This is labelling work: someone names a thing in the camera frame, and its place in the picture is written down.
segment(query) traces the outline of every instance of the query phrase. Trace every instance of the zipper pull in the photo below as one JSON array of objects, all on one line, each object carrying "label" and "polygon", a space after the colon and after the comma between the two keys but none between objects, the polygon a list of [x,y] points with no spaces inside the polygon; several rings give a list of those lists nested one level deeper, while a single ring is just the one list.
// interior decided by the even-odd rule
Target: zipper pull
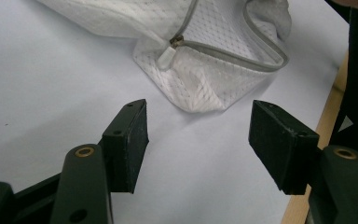
[{"label": "zipper pull", "polygon": [[167,71],[171,67],[173,57],[176,53],[176,48],[181,46],[185,39],[182,35],[176,35],[170,40],[170,45],[164,50],[164,52],[157,59],[157,68],[162,71]]}]

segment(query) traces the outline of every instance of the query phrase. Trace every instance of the white mesh bag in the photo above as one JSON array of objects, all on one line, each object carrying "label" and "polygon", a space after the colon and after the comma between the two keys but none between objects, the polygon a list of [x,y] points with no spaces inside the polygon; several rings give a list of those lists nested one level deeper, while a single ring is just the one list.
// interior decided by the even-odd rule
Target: white mesh bag
[{"label": "white mesh bag", "polygon": [[39,0],[96,35],[137,37],[134,60],[188,112],[224,110],[287,64],[287,0]]}]

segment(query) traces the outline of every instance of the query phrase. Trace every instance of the gray zipper trim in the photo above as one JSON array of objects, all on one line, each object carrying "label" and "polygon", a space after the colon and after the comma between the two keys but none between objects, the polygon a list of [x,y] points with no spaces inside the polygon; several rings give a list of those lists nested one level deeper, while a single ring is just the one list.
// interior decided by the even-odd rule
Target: gray zipper trim
[{"label": "gray zipper trim", "polygon": [[176,36],[178,36],[178,35],[181,35],[181,34],[185,31],[185,29],[186,29],[188,23],[189,23],[190,20],[191,20],[191,17],[193,16],[194,11],[196,10],[196,6],[197,6],[198,2],[199,2],[199,0],[193,0],[193,1],[190,3],[190,6],[189,6],[189,8],[188,8],[188,12],[187,12],[187,14],[186,14],[185,20],[183,21],[183,24],[182,24],[182,26],[179,28],[179,30],[176,32],[176,35],[175,35],[172,39],[174,39],[174,38],[175,38]]},{"label": "gray zipper trim", "polygon": [[[178,35],[182,35],[185,31],[188,23],[191,20],[191,17],[193,15],[193,12],[195,11],[195,8],[197,6],[197,3],[199,0],[193,0],[191,2],[189,11],[186,14],[185,21],[179,31],[176,33],[176,38]],[[254,42],[263,49],[272,60],[274,60],[277,64],[267,64],[267,63],[261,63],[256,60],[251,60],[245,57],[241,57],[238,54],[231,53],[227,50],[219,49],[210,45],[202,44],[200,42],[195,41],[183,41],[183,43],[178,46],[180,47],[189,47],[194,50],[197,50],[201,53],[205,53],[207,55],[210,55],[212,57],[215,57],[217,59],[236,64],[241,67],[249,68],[255,71],[259,72],[275,72],[281,68],[283,68],[287,63],[289,62],[289,58],[287,55],[281,50],[274,42],[272,42],[268,37],[263,35],[255,24],[253,23],[252,19],[250,18],[247,10],[247,4],[245,3],[245,6],[243,8],[243,18],[245,19],[245,23],[248,25],[247,29],[250,30],[249,34],[251,35],[251,38],[254,40]]]}]

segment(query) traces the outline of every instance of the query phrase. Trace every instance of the white table surface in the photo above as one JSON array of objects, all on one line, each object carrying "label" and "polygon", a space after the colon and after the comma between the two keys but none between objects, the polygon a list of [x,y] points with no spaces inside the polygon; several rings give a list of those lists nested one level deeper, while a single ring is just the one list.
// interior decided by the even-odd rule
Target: white table surface
[{"label": "white table surface", "polygon": [[135,40],[92,35],[34,0],[0,1],[0,181],[15,192],[97,143],[145,98],[150,143],[115,223],[280,223],[289,200],[248,144],[254,99],[315,129],[347,49],[348,24],[322,0],[290,1],[290,63],[225,112],[172,105],[131,58]]}]

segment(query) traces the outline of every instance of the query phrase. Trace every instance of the zipper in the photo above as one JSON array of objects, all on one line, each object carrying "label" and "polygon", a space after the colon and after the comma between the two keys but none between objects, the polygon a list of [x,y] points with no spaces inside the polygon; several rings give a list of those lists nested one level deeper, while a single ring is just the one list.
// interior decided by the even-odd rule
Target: zipper
[{"label": "zipper", "polygon": [[236,64],[241,67],[249,68],[259,72],[275,72],[283,68],[288,63],[287,55],[281,50],[274,42],[272,42],[268,37],[264,36],[255,26],[249,14],[247,13],[247,3],[244,6],[243,18],[245,19],[245,24],[247,24],[247,29],[250,31],[249,34],[254,42],[264,50],[269,57],[276,64],[261,63],[256,60],[251,60],[245,57],[242,57],[238,54],[231,53],[224,49],[219,49],[210,45],[202,44],[196,41],[187,41],[183,37],[183,32],[185,31],[187,25],[189,24],[193,12],[196,9],[197,3],[199,0],[193,0],[189,11],[186,14],[185,21],[176,35],[170,40],[170,45],[164,50],[161,56],[157,60],[157,66],[160,70],[166,71],[171,68],[173,57],[176,54],[176,49],[178,47],[189,47],[201,53],[207,54],[209,56],[215,57],[217,59]]}]

